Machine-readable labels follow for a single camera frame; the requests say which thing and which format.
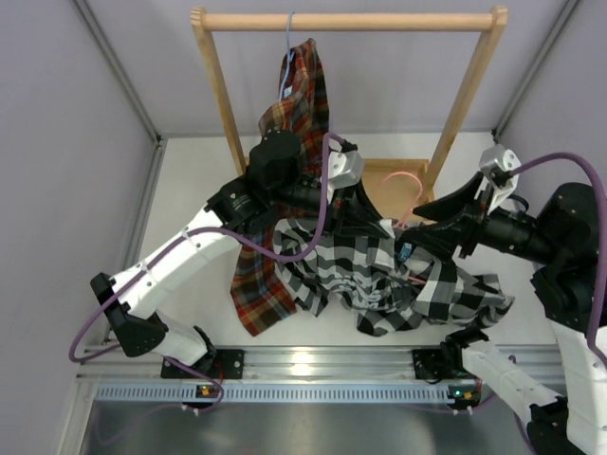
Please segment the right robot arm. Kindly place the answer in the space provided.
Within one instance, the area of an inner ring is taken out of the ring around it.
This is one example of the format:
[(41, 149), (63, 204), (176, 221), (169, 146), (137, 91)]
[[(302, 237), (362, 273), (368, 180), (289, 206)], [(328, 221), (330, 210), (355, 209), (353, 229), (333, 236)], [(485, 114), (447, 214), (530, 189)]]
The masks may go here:
[(476, 173), (460, 190), (414, 209), (429, 224), (409, 228), (408, 242), (441, 259), (470, 255), (478, 245), (540, 264), (530, 282), (561, 353), (566, 393), (560, 395), (509, 360), (479, 328), (446, 336), (436, 348), (414, 351), (419, 379), (465, 374), (487, 384), (516, 414), (538, 454), (606, 451), (606, 367), (587, 346), (599, 271), (599, 212), (594, 191), (560, 185), (540, 215), (490, 209), (496, 192)]

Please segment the pink wire hanger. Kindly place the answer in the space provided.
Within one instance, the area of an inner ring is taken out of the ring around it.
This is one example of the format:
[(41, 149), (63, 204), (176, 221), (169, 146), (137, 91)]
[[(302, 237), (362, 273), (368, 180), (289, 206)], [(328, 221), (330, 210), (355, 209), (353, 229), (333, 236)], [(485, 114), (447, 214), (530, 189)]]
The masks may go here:
[(413, 215), (414, 208), (423, 195), (424, 187), (420, 178), (415, 173), (405, 171), (389, 173), (381, 181), (381, 186), (390, 186), (390, 181), (395, 178), (408, 180), (407, 184), (400, 185), (398, 188), (394, 187), (394, 190), (405, 192), (406, 209), (404, 209), (404, 212), (393, 222), (393, 227), (406, 229), (408, 227), (408, 220)]

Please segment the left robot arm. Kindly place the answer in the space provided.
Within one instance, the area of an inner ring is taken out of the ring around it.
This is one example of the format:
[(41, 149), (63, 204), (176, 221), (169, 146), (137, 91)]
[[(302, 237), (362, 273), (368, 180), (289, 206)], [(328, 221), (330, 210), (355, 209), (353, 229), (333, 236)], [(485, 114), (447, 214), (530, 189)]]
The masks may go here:
[[(357, 146), (333, 133), (323, 139), (337, 141), (340, 149), (322, 146), (321, 175), (314, 178), (304, 174), (300, 139), (288, 130), (267, 131), (251, 149), (244, 174), (224, 184), (175, 236), (131, 267), (91, 280), (126, 356), (154, 353), (179, 361), (192, 377), (210, 374), (215, 348), (209, 337), (197, 326), (161, 315), (159, 308), (191, 275), (238, 246), (288, 264), (312, 254), (324, 235), (386, 239), (393, 234), (387, 220), (356, 194), (364, 167)], [(312, 216), (311, 240), (291, 254), (253, 239), (275, 227), (285, 209)]]

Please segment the black white checkered shirt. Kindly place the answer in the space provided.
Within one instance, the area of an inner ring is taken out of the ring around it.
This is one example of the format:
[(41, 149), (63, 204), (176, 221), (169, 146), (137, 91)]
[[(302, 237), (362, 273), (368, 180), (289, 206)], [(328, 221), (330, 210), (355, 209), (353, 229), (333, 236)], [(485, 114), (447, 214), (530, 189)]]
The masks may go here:
[(372, 337), (422, 323), (488, 328), (508, 313), (514, 299), (496, 275), (471, 275), (404, 242), (390, 221), (380, 224), (385, 238), (323, 235), (304, 259), (276, 263), (295, 303), (319, 316), (335, 300), (355, 312), (358, 331)]

